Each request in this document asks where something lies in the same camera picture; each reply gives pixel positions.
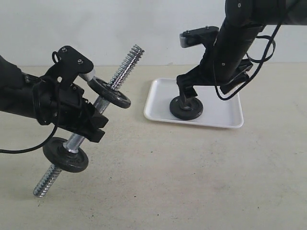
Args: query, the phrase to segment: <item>white tray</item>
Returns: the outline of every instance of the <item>white tray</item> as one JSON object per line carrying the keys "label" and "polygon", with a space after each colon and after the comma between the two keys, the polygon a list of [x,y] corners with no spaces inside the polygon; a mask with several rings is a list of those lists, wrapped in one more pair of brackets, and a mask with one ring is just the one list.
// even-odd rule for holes
{"label": "white tray", "polygon": [[195,86],[198,99],[203,104],[200,117],[183,121],[173,116],[169,104],[174,97],[179,96],[175,79],[159,78],[152,82],[146,101],[144,116],[148,120],[179,123],[196,126],[240,128],[244,119],[239,94],[229,101],[218,98],[214,86]]}

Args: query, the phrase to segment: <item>table surface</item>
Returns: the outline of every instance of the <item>table surface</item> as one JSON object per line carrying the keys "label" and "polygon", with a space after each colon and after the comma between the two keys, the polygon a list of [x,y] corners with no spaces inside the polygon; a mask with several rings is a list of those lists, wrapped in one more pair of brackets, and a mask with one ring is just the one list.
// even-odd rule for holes
{"label": "table surface", "polygon": [[[32,195],[50,165],[41,150],[0,155],[0,229],[307,229],[305,64],[264,65],[240,93],[240,129],[146,120],[151,82],[191,68],[137,67],[121,90],[132,106],[109,106],[102,141],[82,144],[86,171],[62,172],[44,198]],[[108,81],[116,69],[96,73]],[[22,70],[41,76],[47,67]],[[53,128],[6,113],[0,125],[1,148],[15,150],[40,143]]]}

